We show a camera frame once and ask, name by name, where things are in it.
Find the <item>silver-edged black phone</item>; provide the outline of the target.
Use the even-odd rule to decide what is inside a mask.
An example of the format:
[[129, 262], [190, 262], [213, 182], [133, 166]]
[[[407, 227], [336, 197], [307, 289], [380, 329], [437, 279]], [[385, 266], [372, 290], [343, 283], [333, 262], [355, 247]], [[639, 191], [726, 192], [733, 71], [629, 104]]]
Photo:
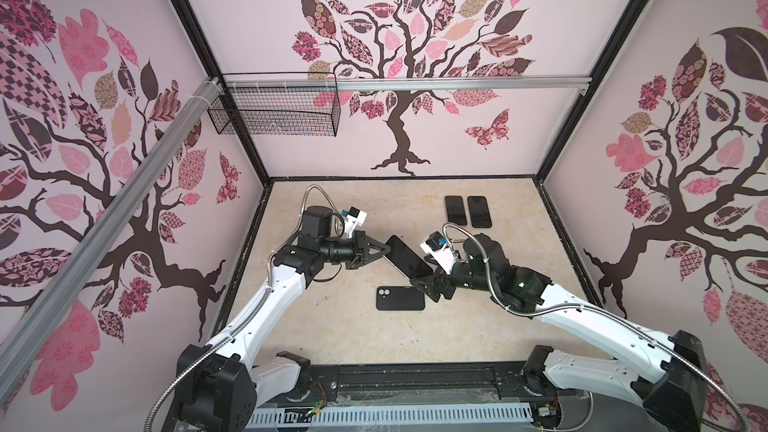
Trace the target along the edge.
[[434, 273], [434, 269], [400, 237], [390, 236], [386, 245], [389, 247], [389, 252], [385, 255], [385, 259], [409, 281], [425, 279]]

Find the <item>small black phone case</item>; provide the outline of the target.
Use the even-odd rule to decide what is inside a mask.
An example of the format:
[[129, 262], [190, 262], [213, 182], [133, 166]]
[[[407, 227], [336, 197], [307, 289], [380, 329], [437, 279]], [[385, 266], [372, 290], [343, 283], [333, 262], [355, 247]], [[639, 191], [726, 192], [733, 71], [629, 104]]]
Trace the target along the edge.
[[377, 288], [375, 307], [378, 311], [416, 312], [425, 309], [425, 295], [414, 287], [380, 286]]

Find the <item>purple phone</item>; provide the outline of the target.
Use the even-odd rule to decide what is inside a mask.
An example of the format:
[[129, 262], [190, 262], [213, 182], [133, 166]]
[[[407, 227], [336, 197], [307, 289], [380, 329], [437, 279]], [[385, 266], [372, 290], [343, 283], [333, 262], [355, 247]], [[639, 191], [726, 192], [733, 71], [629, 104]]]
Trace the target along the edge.
[[468, 224], [464, 199], [461, 196], [449, 195], [444, 198], [447, 221], [459, 226]]

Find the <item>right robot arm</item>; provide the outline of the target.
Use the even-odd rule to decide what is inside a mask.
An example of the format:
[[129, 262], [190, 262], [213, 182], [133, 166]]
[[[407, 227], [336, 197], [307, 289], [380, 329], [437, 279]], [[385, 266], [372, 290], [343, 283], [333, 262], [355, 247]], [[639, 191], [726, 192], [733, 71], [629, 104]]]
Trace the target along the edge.
[[433, 299], [450, 298], [458, 288], [484, 291], [507, 313], [555, 326], [607, 353], [594, 359], [536, 346], [522, 370], [530, 393], [594, 392], [642, 408], [671, 431], [701, 429], [708, 367], [696, 336], [683, 330], [669, 335], [597, 307], [548, 276], [511, 264], [485, 234], [464, 240], [457, 252], [434, 232], [421, 248], [437, 266], [421, 286]]

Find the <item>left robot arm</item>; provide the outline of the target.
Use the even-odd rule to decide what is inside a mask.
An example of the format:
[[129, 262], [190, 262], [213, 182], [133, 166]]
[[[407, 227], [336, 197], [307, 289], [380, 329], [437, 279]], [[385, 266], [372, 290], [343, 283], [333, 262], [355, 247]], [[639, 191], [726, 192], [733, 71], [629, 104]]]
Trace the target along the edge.
[[203, 431], [242, 431], [256, 408], [296, 388], [307, 359], [287, 353], [257, 365], [258, 353], [325, 265], [355, 270], [388, 253], [363, 231], [365, 218], [357, 208], [302, 212], [297, 230], [269, 259], [265, 284], [217, 335], [179, 357], [173, 419]]

